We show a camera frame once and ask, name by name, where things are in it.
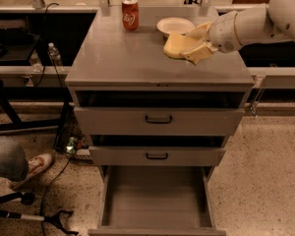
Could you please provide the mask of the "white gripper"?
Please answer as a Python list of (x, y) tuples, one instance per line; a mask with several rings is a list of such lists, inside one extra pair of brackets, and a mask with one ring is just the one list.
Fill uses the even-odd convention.
[(235, 27), (237, 15), (237, 11), (223, 14), (212, 24), (211, 22), (202, 23), (186, 33), (187, 37), (194, 39), (209, 39), (212, 44), (204, 42), (181, 51), (180, 55), (194, 65), (197, 65), (200, 61), (213, 55), (217, 49), (222, 53), (240, 50), (242, 44), (238, 39)]

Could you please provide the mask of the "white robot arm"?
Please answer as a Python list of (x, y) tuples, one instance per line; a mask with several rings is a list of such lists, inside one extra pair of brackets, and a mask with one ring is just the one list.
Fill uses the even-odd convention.
[(269, 0), (242, 11), (231, 11), (186, 34), (196, 43), (179, 54), (197, 65), (216, 51), (229, 53), (254, 43), (295, 42), (295, 0)]

